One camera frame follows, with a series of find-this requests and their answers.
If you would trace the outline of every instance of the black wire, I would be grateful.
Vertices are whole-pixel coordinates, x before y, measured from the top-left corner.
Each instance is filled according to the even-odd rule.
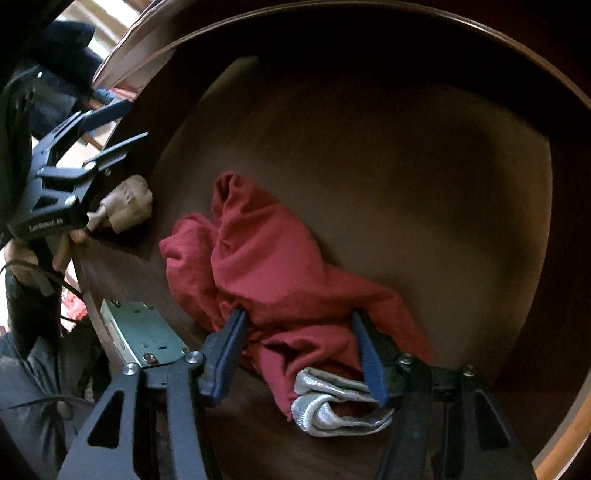
[[[68,322],[78,323],[78,320],[72,320],[72,319],[69,319],[68,317],[64,317],[63,315],[60,315],[60,318],[62,320],[67,320]]]
[[[6,265],[4,265],[2,268],[0,268],[0,274],[2,274],[2,272],[4,270],[11,267],[12,265],[19,265],[20,267],[28,267],[31,270],[36,270],[36,271],[44,274],[52,282],[57,283],[60,287],[64,287],[66,290],[71,291],[79,299],[84,301],[84,299],[82,298],[82,293],[78,289],[72,287],[72,285],[70,285],[68,282],[66,282],[64,279],[62,279],[59,275],[57,275],[53,272],[50,272],[50,271],[46,270],[45,268],[40,267],[39,265],[36,265],[31,262],[27,262],[26,260],[9,260],[8,262],[6,262]]]

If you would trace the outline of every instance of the human hand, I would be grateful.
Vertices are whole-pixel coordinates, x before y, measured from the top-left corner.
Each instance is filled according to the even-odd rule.
[[[73,230],[61,236],[60,245],[52,262],[53,269],[56,271],[64,271],[72,259],[70,240],[77,244],[83,244],[86,241],[86,231],[84,229]],[[18,242],[15,239],[10,240],[4,248],[4,260],[6,263],[12,260],[24,260],[35,265],[39,264],[35,253],[26,244]],[[33,271],[30,268],[21,265],[12,265],[11,270],[22,285],[38,287],[33,277]]]

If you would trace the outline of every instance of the black sleeve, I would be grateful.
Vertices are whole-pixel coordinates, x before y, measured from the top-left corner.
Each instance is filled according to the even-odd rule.
[[[12,272],[7,270],[6,297],[12,341],[22,358],[29,354],[40,336],[57,344],[60,338],[59,291],[44,297],[36,288],[19,283]]]

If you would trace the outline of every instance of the red cloth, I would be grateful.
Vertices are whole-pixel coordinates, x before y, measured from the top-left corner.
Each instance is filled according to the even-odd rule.
[[[253,182],[222,174],[212,214],[213,220],[188,215],[160,242],[168,285],[209,331],[220,330],[233,307],[248,311],[245,353],[285,415],[304,367],[361,378],[349,329],[355,308],[365,308],[402,350],[430,360],[428,343],[401,298],[324,262],[306,226]]]
[[[65,310],[64,316],[68,317],[73,322],[79,322],[88,315],[84,302],[69,290],[62,291],[61,305]]]

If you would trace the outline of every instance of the blue gripper pad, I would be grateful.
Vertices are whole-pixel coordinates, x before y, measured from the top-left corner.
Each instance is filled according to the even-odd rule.
[[[369,393],[381,407],[387,407],[397,393],[400,376],[397,374],[396,358],[401,352],[388,335],[375,329],[365,310],[353,311],[351,330],[357,338]]]
[[[123,118],[131,111],[132,106],[133,103],[129,100],[120,100],[112,102],[98,110],[91,110],[83,115],[82,120],[78,124],[78,133],[82,135],[119,118]]]
[[[206,360],[199,378],[199,394],[208,407],[217,407],[228,396],[246,344],[247,322],[246,310],[233,309],[223,329],[210,333],[201,348]]]

